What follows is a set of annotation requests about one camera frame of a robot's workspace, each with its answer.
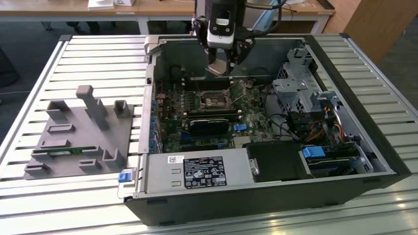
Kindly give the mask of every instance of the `slotted aluminum surface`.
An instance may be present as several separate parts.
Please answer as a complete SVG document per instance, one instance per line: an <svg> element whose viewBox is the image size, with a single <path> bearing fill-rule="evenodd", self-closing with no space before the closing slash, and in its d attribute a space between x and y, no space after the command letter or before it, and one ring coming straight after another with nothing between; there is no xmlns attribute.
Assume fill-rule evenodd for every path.
<svg viewBox="0 0 418 235"><path fill-rule="evenodd" d="M412 175L344 205L239 218L147 227L117 198L117 174L22 180L29 153L48 115L48 100L69 106L77 85L92 84L102 103L134 105L128 164L137 163L137 138L145 76L144 37L74 36L54 51L28 115L6 145L0 165L1 234L411 234L418 227L418 124L415 110L392 89L350 40L315 36L329 59L399 153ZM324 85L331 90L325 77Z"/></svg>

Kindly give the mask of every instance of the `table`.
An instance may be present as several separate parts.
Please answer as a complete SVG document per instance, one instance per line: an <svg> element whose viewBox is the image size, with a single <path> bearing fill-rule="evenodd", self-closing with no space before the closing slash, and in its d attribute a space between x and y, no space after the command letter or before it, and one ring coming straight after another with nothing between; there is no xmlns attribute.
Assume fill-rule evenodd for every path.
<svg viewBox="0 0 418 235"><path fill-rule="evenodd" d="M189 21L193 2L185 0L136 0L133 6L88 11L88 0L0 0L0 21L136 21L141 34L149 34L149 21ZM333 10L316 0L291 5L296 12L283 10L284 21L313 21L311 33L321 33Z"/></svg>
<svg viewBox="0 0 418 235"><path fill-rule="evenodd" d="M418 120L416 110L352 42L339 35L315 36L331 62L403 159L412 175L344 205L283 211L147 227L122 205L117 174L22 180L45 126L48 100L64 98L68 106L78 85L90 84L102 103L125 99L134 105L128 166L137 164L143 87L147 62L144 35L73 36L53 50L33 90L0 146L1 234L70 235L156 234L406 234L418 228ZM319 77L328 90L327 76Z"/></svg>

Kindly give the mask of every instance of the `white label sticker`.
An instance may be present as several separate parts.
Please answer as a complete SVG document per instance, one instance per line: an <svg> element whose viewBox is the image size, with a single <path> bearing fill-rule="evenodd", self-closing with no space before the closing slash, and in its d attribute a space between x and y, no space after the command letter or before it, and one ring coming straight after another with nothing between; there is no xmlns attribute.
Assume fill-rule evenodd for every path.
<svg viewBox="0 0 418 235"><path fill-rule="evenodd" d="M183 163L184 156L168 156L168 163Z"/></svg>
<svg viewBox="0 0 418 235"><path fill-rule="evenodd" d="M50 152L50 156L60 156L60 155L70 155L69 151L61 151L61 152Z"/></svg>
<svg viewBox="0 0 418 235"><path fill-rule="evenodd" d="M134 15L134 12L132 12L132 11L117 11L116 14L117 15Z"/></svg>
<svg viewBox="0 0 418 235"><path fill-rule="evenodd" d="M216 19L216 25L225 26L228 24L229 24L229 20L228 19L220 19L220 18Z"/></svg>

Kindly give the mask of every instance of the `blue latch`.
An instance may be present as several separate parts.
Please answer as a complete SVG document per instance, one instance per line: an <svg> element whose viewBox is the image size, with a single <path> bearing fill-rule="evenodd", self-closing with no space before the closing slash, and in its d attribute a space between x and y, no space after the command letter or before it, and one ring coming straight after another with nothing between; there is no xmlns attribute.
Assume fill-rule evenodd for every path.
<svg viewBox="0 0 418 235"><path fill-rule="evenodd" d="M321 158L325 156L320 146L308 146L301 150L304 158Z"/></svg>
<svg viewBox="0 0 418 235"><path fill-rule="evenodd" d="M118 174L118 177L117 177L117 182L118 183L126 183L126 182L130 182L130 181L132 181L132 173L130 172L128 172L128 173L121 172Z"/></svg>
<svg viewBox="0 0 418 235"><path fill-rule="evenodd" d="M233 125L233 131L239 132L247 129L247 124Z"/></svg>

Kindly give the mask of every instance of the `power supply label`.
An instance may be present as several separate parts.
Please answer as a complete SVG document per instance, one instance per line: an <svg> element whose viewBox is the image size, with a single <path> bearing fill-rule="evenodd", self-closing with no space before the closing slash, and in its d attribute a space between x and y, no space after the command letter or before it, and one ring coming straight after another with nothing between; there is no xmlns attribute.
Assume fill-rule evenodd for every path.
<svg viewBox="0 0 418 235"><path fill-rule="evenodd" d="M221 156L183 160L184 187L208 188L227 185Z"/></svg>

